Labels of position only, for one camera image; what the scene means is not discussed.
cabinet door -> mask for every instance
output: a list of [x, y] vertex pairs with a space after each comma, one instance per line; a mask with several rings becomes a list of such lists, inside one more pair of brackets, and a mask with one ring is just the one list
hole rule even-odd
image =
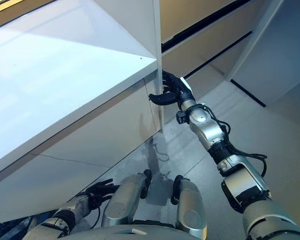
[[112, 167], [155, 133], [147, 89], [141, 80], [33, 153]]

drawer front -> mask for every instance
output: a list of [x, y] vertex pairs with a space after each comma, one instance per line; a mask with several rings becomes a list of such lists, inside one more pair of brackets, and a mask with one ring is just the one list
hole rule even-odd
[[242, 6], [168, 51], [162, 57], [163, 69], [178, 77], [188, 74], [252, 30], [264, 2], [265, 0], [256, 0]]
[[141, 80], [32, 153], [112, 167], [156, 132]]
[[234, 0], [161, 0], [161, 41], [213, 14]]

wall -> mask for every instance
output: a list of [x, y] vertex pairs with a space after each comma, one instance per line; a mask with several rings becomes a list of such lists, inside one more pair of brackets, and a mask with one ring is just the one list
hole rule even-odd
[[270, 104], [300, 83], [300, 0], [286, 0], [233, 79]]
[[275, 100], [268, 108], [300, 126], [300, 83]]

white drawer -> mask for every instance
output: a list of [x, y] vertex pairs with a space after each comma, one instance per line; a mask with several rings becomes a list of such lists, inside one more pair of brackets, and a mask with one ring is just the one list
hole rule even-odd
[[162, 57], [163, 69], [178, 77], [185, 76], [252, 30], [264, 2], [256, 0], [246, 4], [175, 49], [168, 50]]
[[161, 41], [213, 14], [234, 0], [161, 0]]

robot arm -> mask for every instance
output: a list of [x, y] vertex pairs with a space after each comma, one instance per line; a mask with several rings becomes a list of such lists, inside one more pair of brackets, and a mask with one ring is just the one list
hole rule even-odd
[[119, 185], [109, 184], [112, 181], [112, 179], [108, 179], [97, 182], [84, 192], [77, 194], [62, 205], [52, 217], [31, 229], [23, 239], [52, 240], [69, 235], [75, 225], [80, 223], [82, 218], [89, 215], [92, 210], [98, 209], [100, 214], [101, 204], [111, 199], [111, 195], [108, 194], [113, 194], [119, 188]]
[[[266, 156], [237, 150], [229, 141], [230, 126], [218, 120], [205, 104], [196, 103], [183, 78], [165, 71], [162, 78], [166, 85], [163, 94], [150, 94], [150, 100], [162, 106], [178, 104], [178, 123], [189, 124], [215, 161], [218, 171], [224, 177], [221, 187], [225, 196], [231, 207], [243, 214], [247, 240], [299, 240], [300, 228], [288, 213], [271, 200], [270, 190], [262, 178], [266, 172]], [[263, 161], [261, 175], [246, 157]]]

